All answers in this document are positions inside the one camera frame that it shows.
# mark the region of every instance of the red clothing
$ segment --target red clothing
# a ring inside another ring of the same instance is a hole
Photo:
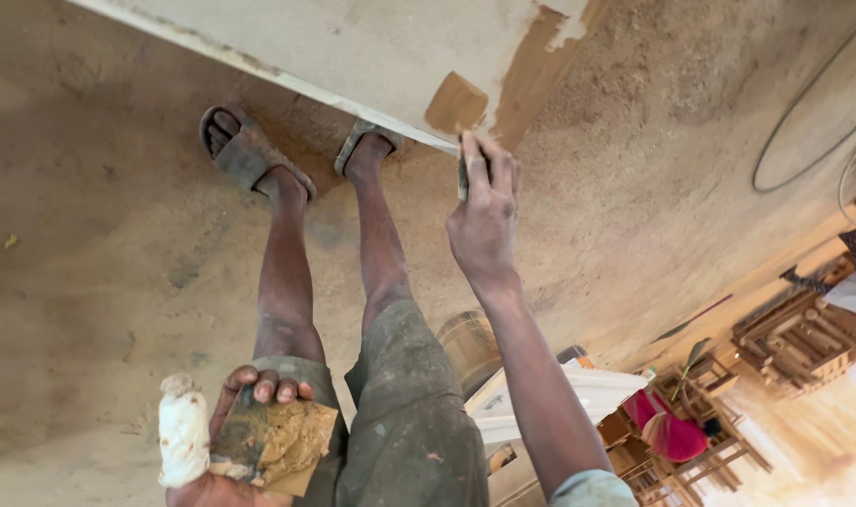
[[[666,410],[666,415],[663,417],[667,418],[655,439],[648,442],[650,447],[657,454],[676,463],[688,461],[703,453],[708,441],[706,433],[698,428],[694,421],[685,421],[672,414],[669,411],[669,405],[656,393],[652,393],[650,396],[654,397],[659,405]],[[656,407],[647,398],[647,393],[643,390],[625,400],[623,408],[628,413],[628,417],[632,418],[632,421],[642,431],[644,426],[658,413]]]

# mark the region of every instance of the man's hand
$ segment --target man's hand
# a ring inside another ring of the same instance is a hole
[[[215,441],[218,432],[228,417],[228,410],[244,385],[255,384],[253,397],[256,401],[266,402],[277,399],[279,403],[288,403],[297,397],[315,401],[315,390],[309,384],[290,378],[280,378],[274,370],[257,372],[252,366],[241,366],[228,375],[222,392],[215,404],[215,412],[209,420],[209,439]],[[249,484],[238,483],[227,477],[215,476],[206,472],[194,482],[179,488],[165,491],[165,503],[168,507],[233,507],[233,506],[289,506],[294,497],[288,494],[263,494]]]
[[[468,199],[447,219],[447,234],[459,269],[481,299],[519,283],[512,254],[522,167],[488,137],[464,132],[460,146],[468,173]]]

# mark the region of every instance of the shorts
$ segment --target shorts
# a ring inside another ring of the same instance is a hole
[[[316,402],[340,410],[324,364],[286,355],[252,364],[309,383]],[[381,312],[344,380],[358,410],[352,428],[348,433],[338,414],[328,455],[294,505],[488,505],[481,434],[463,409],[450,359],[415,301]]]

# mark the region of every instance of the sawdust-covered floor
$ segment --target sawdust-covered floor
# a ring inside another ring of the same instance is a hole
[[[853,0],[614,2],[518,153],[518,264],[554,349],[627,367],[833,213],[836,170],[765,197],[749,171],[855,25]],[[306,243],[340,379],[364,301],[355,198],[331,170],[353,118],[75,6],[0,0],[0,503],[161,502],[161,378],[188,371],[212,399],[250,358],[268,213],[197,140],[225,100],[321,190]],[[477,305],[443,230],[454,160],[410,144],[384,184],[436,328]]]

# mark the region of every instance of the black wire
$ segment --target black wire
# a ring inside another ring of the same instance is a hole
[[[843,44],[838,47],[838,50],[835,51],[834,54],[832,54],[832,57],[829,58],[828,61],[822,65],[822,67],[817,72],[817,75],[813,76],[813,78],[810,79],[810,81],[808,83],[806,83],[806,86],[804,86],[804,88],[802,90],[800,90],[800,93],[797,94],[797,97],[791,102],[791,105],[787,107],[787,109],[785,110],[785,112],[781,116],[781,120],[779,120],[779,122],[775,125],[775,128],[772,129],[772,133],[770,134],[769,139],[766,141],[766,144],[763,146],[763,149],[760,152],[760,157],[757,159],[756,165],[753,166],[753,177],[750,181],[750,183],[753,185],[753,190],[760,192],[760,194],[768,194],[770,192],[773,192],[775,190],[778,190],[778,189],[786,186],[788,183],[790,183],[790,182],[794,181],[795,179],[803,176],[808,170],[812,169],[813,167],[816,167],[817,164],[819,164],[819,162],[825,160],[825,157],[831,155],[835,150],[838,149],[839,146],[841,146],[842,144],[844,144],[845,141],[850,139],[850,136],[853,135],[853,132],[856,132],[856,125],[854,125],[854,127],[851,128],[849,132],[845,133],[843,135],[843,137],[841,137],[840,140],[836,144],[834,144],[834,146],[829,148],[824,154],[819,155],[815,160],[806,164],[806,166],[803,169],[801,169],[800,171],[798,171],[797,174],[786,179],[785,181],[782,181],[780,184],[778,184],[774,187],[770,187],[768,189],[760,189],[759,187],[757,187],[757,174],[759,174],[759,172],[760,172],[760,164],[763,162],[763,157],[766,156],[766,152],[769,150],[769,147],[772,145],[772,140],[775,139],[776,134],[779,133],[779,129],[781,129],[781,126],[785,123],[785,120],[791,114],[791,112],[794,111],[794,108],[797,107],[797,104],[799,104],[800,101],[806,95],[806,93],[810,91],[810,88],[812,88],[813,85],[816,84],[816,82],[819,80],[819,77],[821,77],[825,73],[825,71],[828,69],[828,67],[830,67],[832,65],[832,63],[835,61],[835,59],[838,58],[838,55],[840,55],[841,52],[843,52],[847,48],[847,46],[850,45],[850,42],[855,37],[856,37],[856,30],[854,30],[853,33],[847,38],[847,40],[845,40],[843,42]]]

